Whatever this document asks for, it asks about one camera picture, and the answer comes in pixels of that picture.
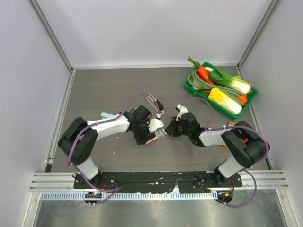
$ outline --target yellow vegetable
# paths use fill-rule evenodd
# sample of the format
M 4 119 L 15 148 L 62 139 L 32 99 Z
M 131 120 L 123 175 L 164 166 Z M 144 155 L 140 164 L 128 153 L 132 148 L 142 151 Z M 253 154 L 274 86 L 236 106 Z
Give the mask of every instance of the yellow vegetable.
M 218 88 L 213 88 L 208 96 L 209 100 L 214 101 L 230 112 L 238 115 L 242 111 L 242 107 L 228 97 L 227 94 L 220 91 Z

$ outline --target orange carrot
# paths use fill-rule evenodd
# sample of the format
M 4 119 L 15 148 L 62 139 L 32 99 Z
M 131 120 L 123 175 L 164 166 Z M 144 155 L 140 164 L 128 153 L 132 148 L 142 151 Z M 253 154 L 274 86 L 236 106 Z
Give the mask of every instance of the orange carrot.
M 248 102 L 247 97 L 244 96 L 244 95 L 239 95 L 239 96 L 237 96 L 237 99 L 239 99 L 240 101 L 243 102 L 243 105 L 242 105 L 242 106 L 245 106 L 245 105 L 247 104 L 247 102 Z
M 200 74 L 199 77 L 200 77 L 202 80 L 204 80 L 206 83 L 209 83 L 209 84 L 214 85 L 214 82 L 212 82 L 212 81 L 209 79 L 209 74 L 208 74 L 208 71 L 206 70 L 206 68 L 200 67 L 200 68 L 198 69 L 198 72 L 199 72 L 199 74 Z

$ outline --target red vegetable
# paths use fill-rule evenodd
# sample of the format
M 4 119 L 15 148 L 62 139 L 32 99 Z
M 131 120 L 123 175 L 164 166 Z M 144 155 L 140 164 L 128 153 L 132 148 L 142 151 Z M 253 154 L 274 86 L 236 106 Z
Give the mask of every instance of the red vegetable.
M 206 83 L 209 83 L 209 84 L 212 84 L 212 85 L 214 85 L 214 82 L 212 82 L 210 79 L 209 79 L 209 73 L 208 73 L 208 71 L 206 70 L 206 68 L 204 68 L 204 67 L 200 67 L 199 69 L 198 69 L 198 76 L 202 79 L 202 80 L 204 80 Z

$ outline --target orange vegetable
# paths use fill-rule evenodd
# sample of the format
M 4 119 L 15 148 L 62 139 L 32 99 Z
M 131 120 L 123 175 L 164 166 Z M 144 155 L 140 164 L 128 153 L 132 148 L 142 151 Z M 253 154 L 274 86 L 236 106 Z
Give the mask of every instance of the orange vegetable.
M 206 68 L 200 67 L 200 68 L 198 69 L 198 72 L 199 72 L 200 78 L 201 78 L 202 80 L 204 80 L 206 83 L 209 83 L 209 84 L 214 85 L 214 82 L 212 82 L 212 81 L 209 79 L 209 73 L 208 73 L 208 71 L 206 70 Z
M 240 101 L 243 102 L 243 105 L 242 105 L 242 106 L 245 106 L 245 105 L 247 104 L 247 102 L 248 102 L 247 97 L 244 96 L 244 95 L 239 95 L 239 96 L 237 96 L 237 99 L 239 99 Z

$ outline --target green plastic tray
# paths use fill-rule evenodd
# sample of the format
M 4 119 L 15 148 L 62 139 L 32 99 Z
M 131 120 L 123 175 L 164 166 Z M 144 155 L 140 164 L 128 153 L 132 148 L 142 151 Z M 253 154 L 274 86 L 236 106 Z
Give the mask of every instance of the green plastic tray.
M 208 63 L 208 62 L 204 62 L 202 64 L 203 67 L 209 67 L 209 68 L 212 68 L 212 69 L 215 69 L 215 67 Z M 238 119 L 242 116 L 242 114 L 245 112 L 245 110 L 248 108 L 248 106 L 250 105 L 251 101 L 256 97 L 258 91 L 256 89 L 254 89 L 253 87 L 251 87 L 251 90 L 253 91 L 250 95 L 247 96 L 247 104 L 242 108 L 242 111 L 238 114 L 238 115 L 235 115 L 233 114 L 232 112 L 228 111 L 227 109 L 223 108 L 222 106 L 220 106 L 219 104 L 213 102 L 213 101 L 210 101 L 208 99 L 208 97 L 204 94 L 202 94 L 201 92 L 197 92 L 195 94 L 195 89 L 191 87 L 191 85 L 189 84 L 188 80 L 186 80 L 184 82 L 184 86 L 185 86 L 185 90 L 188 91 L 189 93 L 193 94 L 194 96 L 196 97 L 199 97 L 199 98 L 202 98 L 202 99 L 205 99 L 207 100 L 210 105 L 217 111 L 219 111 L 220 113 L 222 113 L 224 116 L 228 117 L 229 119 L 231 120 L 235 120 L 235 119 Z

